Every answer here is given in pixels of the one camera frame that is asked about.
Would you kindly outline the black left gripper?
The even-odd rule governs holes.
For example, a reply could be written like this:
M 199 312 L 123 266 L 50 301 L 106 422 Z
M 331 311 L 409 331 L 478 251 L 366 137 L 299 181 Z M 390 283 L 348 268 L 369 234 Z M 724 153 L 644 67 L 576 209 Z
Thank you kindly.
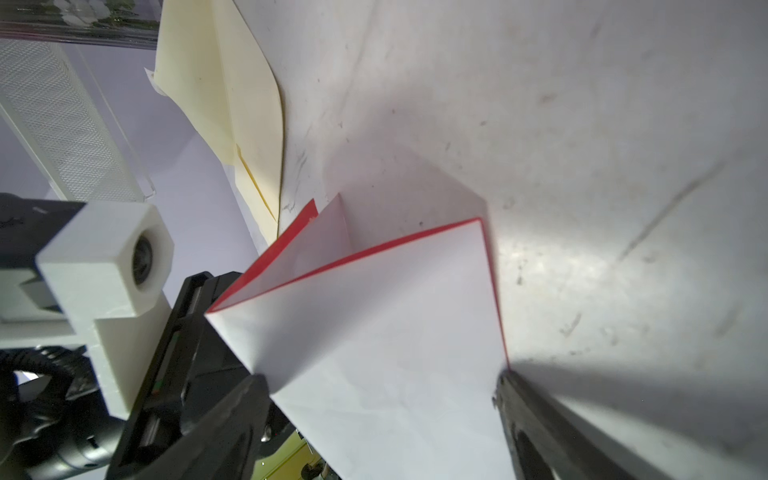
M 237 272 L 219 276 L 202 272 L 185 279 L 107 478 L 136 479 L 136 474 L 190 434 L 218 402 L 253 375 L 205 317 L 206 310 L 239 276 Z M 275 454 L 293 432 L 293 424 L 271 400 L 254 468 L 257 461 Z

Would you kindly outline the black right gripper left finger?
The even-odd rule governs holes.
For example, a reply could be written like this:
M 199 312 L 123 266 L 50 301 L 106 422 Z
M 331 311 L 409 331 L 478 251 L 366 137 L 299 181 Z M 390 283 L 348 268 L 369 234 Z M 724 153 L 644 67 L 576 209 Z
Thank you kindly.
M 270 403 L 264 376 L 245 378 L 190 434 L 134 477 L 149 480 L 251 478 Z

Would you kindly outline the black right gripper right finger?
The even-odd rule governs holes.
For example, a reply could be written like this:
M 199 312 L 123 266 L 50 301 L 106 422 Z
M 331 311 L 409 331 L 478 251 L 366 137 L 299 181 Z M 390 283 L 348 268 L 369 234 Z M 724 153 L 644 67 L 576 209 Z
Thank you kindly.
M 518 479 L 631 479 L 520 374 L 502 371 L 498 410 Z

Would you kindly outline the white sheet of paper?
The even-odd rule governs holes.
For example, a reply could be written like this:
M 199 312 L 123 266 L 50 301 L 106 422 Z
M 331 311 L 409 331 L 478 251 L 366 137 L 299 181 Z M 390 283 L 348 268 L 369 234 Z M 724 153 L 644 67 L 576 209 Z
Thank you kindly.
M 206 316 L 342 478 L 513 477 L 480 219 L 357 250 L 340 198 L 308 204 Z

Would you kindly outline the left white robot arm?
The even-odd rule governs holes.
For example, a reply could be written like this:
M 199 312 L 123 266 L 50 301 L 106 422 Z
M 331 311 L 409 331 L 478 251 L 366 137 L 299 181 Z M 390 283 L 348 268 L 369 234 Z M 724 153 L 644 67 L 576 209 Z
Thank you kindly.
M 237 274 L 163 291 L 148 203 L 1 197 L 1 475 L 248 479 L 294 427 L 206 320 Z

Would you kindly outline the pale yellow envelope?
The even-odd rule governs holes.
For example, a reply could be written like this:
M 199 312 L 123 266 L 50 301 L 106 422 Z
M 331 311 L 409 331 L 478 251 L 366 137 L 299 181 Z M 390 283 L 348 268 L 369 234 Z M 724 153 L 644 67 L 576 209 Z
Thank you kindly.
M 152 81 L 224 165 L 262 238 L 278 236 L 284 120 L 262 50 L 232 1 L 162 5 Z

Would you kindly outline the white mesh two-tier shelf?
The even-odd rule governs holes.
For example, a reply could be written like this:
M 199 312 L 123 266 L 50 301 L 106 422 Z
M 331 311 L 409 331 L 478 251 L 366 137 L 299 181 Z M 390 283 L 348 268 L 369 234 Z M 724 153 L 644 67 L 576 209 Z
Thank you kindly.
M 143 202 L 156 194 L 61 45 L 1 41 L 1 115 L 60 199 Z

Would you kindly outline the purple ribbed glass vase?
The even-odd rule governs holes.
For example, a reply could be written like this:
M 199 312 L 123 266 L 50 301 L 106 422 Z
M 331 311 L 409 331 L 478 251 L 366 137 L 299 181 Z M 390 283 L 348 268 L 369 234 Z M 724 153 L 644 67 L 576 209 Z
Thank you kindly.
M 154 50 L 158 0 L 1 0 L 1 37 Z

